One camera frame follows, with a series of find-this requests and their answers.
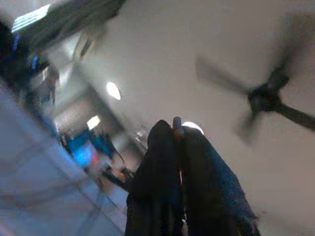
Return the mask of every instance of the dark fabric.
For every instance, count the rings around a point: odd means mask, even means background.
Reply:
[[[253,225],[256,216],[237,177],[198,130],[184,127],[184,133],[181,169],[189,235],[231,236],[239,222]]]
[[[171,127],[159,121],[127,199],[126,236],[180,236],[182,199]]]
[[[150,131],[148,150],[127,199],[125,235],[181,235],[182,192],[189,236],[259,235],[237,177],[198,130],[183,129],[180,142],[165,121]]]

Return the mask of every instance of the ceiling light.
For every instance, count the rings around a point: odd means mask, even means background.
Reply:
[[[89,130],[94,129],[99,123],[100,123],[100,120],[98,116],[95,116],[89,119],[89,121],[87,122]]]
[[[15,19],[13,23],[12,32],[18,31],[36,21],[39,21],[40,19],[44,18],[47,13],[48,9],[50,7],[50,4],[45,5],[35,11],[32,11],[24,16],[19,16]]]
[[[186,122],[183,124],[183,126],[188,126],[188,127],[190,127],[190,128],[197,129],[197,130],[199,130],[202,134],[205,134],[205,133],[203,132],[203,130],[202,130],[197,124],[195,124],[195,123],[193,123],[193,122],[186,121]]]
[[[107,92],[109,93],[109,95],[116,98],[117,100],[121,99],[120,92],[119,92],[116,84],[114,84],[113,82],[108,82],[106,85],[106,89],[107,89]]]

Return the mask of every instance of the light fixture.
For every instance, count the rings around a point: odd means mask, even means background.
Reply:
[[[98,124],[100,123],[100,120],[98,116],[92,117],[87,122],[89,130],[94,129]]]
[[[35,11],[32,11],[24,16],[19,16],[15,19],[12,27],[12,32],[18,31],[36,21],[39,21],[40,19],[44,18],[47,13],[48,9],[50,7],[50,4],[45,5]]]
[[[114,84],[113,82],[108,82],[106,85],[106,89],[107,89],[107,92],[109,93],[109,95],[116,98],[117,100],[121,99],[120,92],[119,92],[116,84]]]
[[[202,134],[205,134],[205,133],[203,132],[203,130],[202,130],[197,124],[195,124],[194,122],[186,121],[186,122],[184,122],[183,126],[188,126],[188,127],[190,127],[190,128],[197,129],[197,130],[199,130]]]

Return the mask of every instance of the blue light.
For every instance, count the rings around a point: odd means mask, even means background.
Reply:
[[[82,146],[74,152],[73,157],[81,167],[87,167],[93,161],[93,149]]]

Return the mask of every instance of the recessed light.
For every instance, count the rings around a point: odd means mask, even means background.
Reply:
[[[107,92],[109,93],[109,95],[116,98],[117,100],[121,99],[120,92],[119,92],[119,89],[117,88],[116,84],[114,84],[113,82],[108,82],[106,85],[106,89],[107,89]]]
[[[98,116],[95,116],[89,119],[89,121],[87,122],[89,130],[94,129],[96,126],[98,126],[99,123],[100,123],[100,120]]]
[[[202,130],[197,124],[195,124],[194,122],[186,121],[186,122],[184,122],[183,126],[188,126],[188,127],[190,127],[190,128],[197,129],[197,130],[199,130],[202,134],[205,134],[205,133],[203,132],[203,130]]]

